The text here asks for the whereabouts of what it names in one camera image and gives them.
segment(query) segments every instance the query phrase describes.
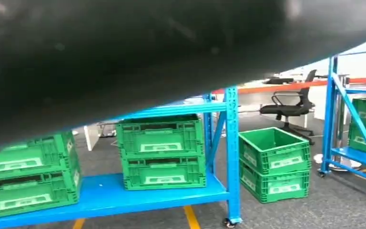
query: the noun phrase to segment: black curved surface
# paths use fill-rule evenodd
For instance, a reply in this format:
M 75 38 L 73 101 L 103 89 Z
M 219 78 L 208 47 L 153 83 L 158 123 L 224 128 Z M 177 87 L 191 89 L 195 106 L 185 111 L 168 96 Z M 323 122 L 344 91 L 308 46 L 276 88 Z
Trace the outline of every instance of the black curved surface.
M 0 0 L 0 145 L 363 42 L 366 0 Z

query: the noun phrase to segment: caster wheel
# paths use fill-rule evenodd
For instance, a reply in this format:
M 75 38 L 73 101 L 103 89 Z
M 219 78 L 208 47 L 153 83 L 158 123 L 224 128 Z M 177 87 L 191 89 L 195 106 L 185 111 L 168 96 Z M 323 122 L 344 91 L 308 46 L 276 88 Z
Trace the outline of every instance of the caster wheel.
M 324 172 L 318 172 L 318 175 L 319 175 L 321 178 L 326 177 L 326 173 L 324 173 Z
M 232 223 L 229 219 L 224 219 L 222 221 L 222 224 L 226 227 L 226 228 L 235 228 L 237 223 Z

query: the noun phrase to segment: shelf frame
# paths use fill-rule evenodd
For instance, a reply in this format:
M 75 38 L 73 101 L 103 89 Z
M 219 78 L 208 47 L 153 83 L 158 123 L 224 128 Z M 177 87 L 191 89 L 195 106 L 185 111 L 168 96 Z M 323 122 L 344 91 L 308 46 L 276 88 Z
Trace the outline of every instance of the shelf frame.
M 356 52 L 356 53 L 346 53 L 341 55 L 354 55 L 354 54 L 362 54 L 366 52 Z M 351 117 L 354 120 L 354 123 L 361 131 L 364 140 L 366 141 L 366 127 L 364 126 L 356 108 L 353 106 L 351 102 L 351 98 L 348 94 L 356 94 L 356 93 L 365 93 L 366 88 L 346 88 L 341 83 L 339 76 L 337 75 L 337 66 L 338 66 L 338 57 L 334 56 L 329 59 L 329 73 L 327 79 L 327 91 L 326 91 L 326 112 L 325 112 L 325 128 L 324 128 L 324 136 L 323 136 L 323 162 L 321 164 L 321 168 L 319 172 L 321 176 L 330 173 L 329 165 L 332 164 L 336 167 L 340 167 L 346 169 L 350 172 L 353 172 L 359 176 L 365 177 L 366 174 L 362 173 L 358 170 L 355 170 L 351 167 L 347 167 L 342 165 L 332 159 L 333 156 L 343 156 L 349 158 L 351 160 L 360 162 L 366 165 L 366 153 L 358 150 L 351 149 L 349 147 L 341 147 L 336 148 L 334 146 L 334 127 L 335 125 L 340 125 L 336 122 L 336 111 L 335 106 L 338 102 L 338 95 L 341 95 L 341 99 L 343 103 L 346 105 L 348 110 L 350 111 Z
M 185 104 L 179 101 L 115 118 L 115 120 L 121 120 L 126 118 L 203 113 L 207 159 L 206 187 L 126 191 L 122 181 L 122 174 L 84 177 L 81 198 L 78 204 L 2 217 L 0 218 L 0 228 L 102 217 L 219 201 L 227 203 L 227 218 L 232 223 L 242 222 L 240 212 L 237 95 L 238 91 L 235 86 L 226 88 L 223 102 L 216 102 L 213 100 L 213 95 L 205 94 L 199 97 L 200 99 L 202 98 L 202 101 L 194 104 Z M 213 121 L 214 112 L 219 113 L 215 129 Z M 215 174 L 215 156 L 224 123 L 226 123 L 226 187 L 222 185 Z

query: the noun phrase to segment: chair backrest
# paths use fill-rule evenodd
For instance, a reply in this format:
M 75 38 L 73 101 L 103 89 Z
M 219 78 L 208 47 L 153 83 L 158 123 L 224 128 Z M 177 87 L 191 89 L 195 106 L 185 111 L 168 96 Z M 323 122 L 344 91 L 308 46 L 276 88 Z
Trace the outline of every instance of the chair backrest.
M 315 74 L 316 74 L 316 69 L 310 71 L 308 76 L 305 79 L 305 82 L 312 82 L 315 78 Z M 304 106 L 313 106 L 313 104 L 308 99 L 309 87 L 301 89 L 299 91 L 299 93 L 301 94 L 301 96 L 300 96 L 301 97 L 301 103 Z

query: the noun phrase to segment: gray carpet floor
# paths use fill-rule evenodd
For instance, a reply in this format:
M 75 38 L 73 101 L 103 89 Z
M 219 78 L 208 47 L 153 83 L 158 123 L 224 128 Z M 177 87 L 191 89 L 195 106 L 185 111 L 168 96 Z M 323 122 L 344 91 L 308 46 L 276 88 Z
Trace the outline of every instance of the gray carpet floor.
M 281 126 L 273 117 L 256 113 L 240 115 L 240 130 Z M 322 134 L 323 122 L 310 118 L 309 127 Z M 321 153 L 322 138 L 315 137 L 312 155 Z M 120 172 L 117 147 L 113 138 L 102 138 L 89 152 L 82 134 L 76 136 L 84 175 Z M 225 140 L 220 141 L 217 154 L 217 175 L 226 182 Z M 244 222 L 239 229 L 366 229 L 366 180 L 349 173 L 336 173 L 322 179 L 311 173 L 310 194 L 304 199 L 290 199 L 260 204 L 244 188 L 241 189 L 241 208 Z M 223 228 L 225 203 L 193 206 L 202 229 Z M 70 229 L 72 221 L 23 227 L 22 229 Z M 163 209 L 134 214 L 87 219 L 84 229 L 189 229 L 183 208 Z

